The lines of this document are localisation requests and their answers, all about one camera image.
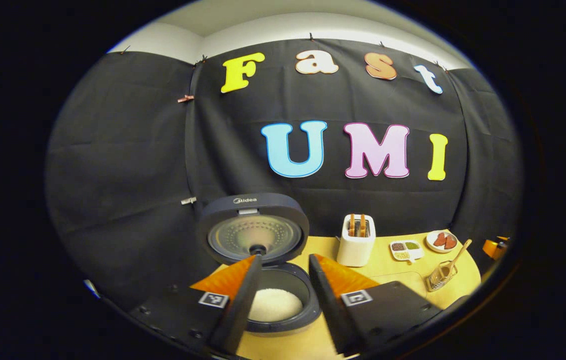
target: blue letter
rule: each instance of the blue letter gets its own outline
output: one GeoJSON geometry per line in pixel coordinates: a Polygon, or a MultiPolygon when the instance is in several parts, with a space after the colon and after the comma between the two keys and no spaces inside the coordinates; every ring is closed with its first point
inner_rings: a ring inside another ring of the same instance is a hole
{"type": "Polygon", "coordinates": [[[441,89],[441,87],[434,82],[436,75],[434,75],[433,72],[427,70],[427,68],[425,68],[425,66],[422,66],[421,64],[414,66],[414,70],[420,73],[420,75],[423,77],[423,80],[425,80],[425,84],[427,84],[427,87],[431,91],[434,91],[437,94],[443,93],[443,89],[441,89]]]}
{"type": "Polygon", "coordinates": [[[316,173],[323,162],[322,132],[327,129],[325,121],[305,121],[301,130],[307,132],[310,155],[305,162],[293,162],[289,158],[287,135],[292,132],[288,123],[273,123],[264,126],[260,133],[267,139],[267,159],[269,166],[278,175],[286,178],[304,178],[316,173]]]}

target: spice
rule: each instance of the spice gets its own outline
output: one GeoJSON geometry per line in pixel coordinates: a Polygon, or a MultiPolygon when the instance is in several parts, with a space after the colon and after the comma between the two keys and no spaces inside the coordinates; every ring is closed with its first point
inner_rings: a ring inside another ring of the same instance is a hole
{"type": "Polygon", "coordinates": [[[402,251],[402,252],[395,252],[395,253],[394,253],[394,256],[395,256],[397,259],[402,259],[402,260],[407,260],[407,259],[409,259],[409,254],[406,253],[405,251],[402,251]]]}

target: yellow letter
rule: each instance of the yellow letter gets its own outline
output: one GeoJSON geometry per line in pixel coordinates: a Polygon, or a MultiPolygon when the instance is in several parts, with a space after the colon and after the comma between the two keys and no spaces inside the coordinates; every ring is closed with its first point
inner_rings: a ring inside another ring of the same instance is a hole
{"type": "Polygon", "coordinates": [[[301,60],[296,64],[296,71],[301,74],[316,74],[321,72],[324,74],[332,74],[338,70],[338,65],[334,64],[334,60],[328,52],[321,50],[303,51],[296,55],[301,60]]]}
{"type": "Polygon", "coordinates": [[[430,134],[434,151],[432,153],[432,169],[427,173],[430,180],[443,180],[445,178],[445,145],[447,137],[441,134],[430,134]]]}
{"type": "Polygon", "coordinates": [[[227,68],[225,75],[225,85],[221,88],[222,93],[243,89],[249,85],[249,81],[243,80],[242,75],[247,75],[251,78],[256,73],[256,64],[254,62],[261,62],[265,59],[262,52],[255,54],[237,57],[236,59],[229,59],[223,63],[227,68]]]}

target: pink letter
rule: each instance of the pink letter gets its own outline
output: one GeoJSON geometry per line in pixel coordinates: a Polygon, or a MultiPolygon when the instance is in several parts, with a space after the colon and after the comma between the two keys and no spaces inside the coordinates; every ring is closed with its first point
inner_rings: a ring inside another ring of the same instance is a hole
{"type": "Polygon", "coordinates": [[[381,173],[385,160],[389,164],[385,169],[388,178],[404,178],[409,175],[407,168],[406,144],[409,129],[403,125],[391,125],[387,128],[383,143],[378,145],[376,137],[369,126],[362,122],[352,122],[345,125],[345,132],[351,139],[352,161],[345,176],[352,179],[367,176],[367,169],[363,167],[363,157],[374,176],[381,173]]]}

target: midea logo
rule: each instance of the midea logo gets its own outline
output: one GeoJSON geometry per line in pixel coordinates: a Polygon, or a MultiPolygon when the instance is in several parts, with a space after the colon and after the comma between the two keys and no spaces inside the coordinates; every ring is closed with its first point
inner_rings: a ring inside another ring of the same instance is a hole
{"type": "Polygon", "coordinates": [[[235,204],[251,203],[251,202],[256,201],[256,200],[257,199],[255,199],[255,198],[239,198],[239,197],[237,197],[237,198],[234,199],[234,203],[235,204]]]}

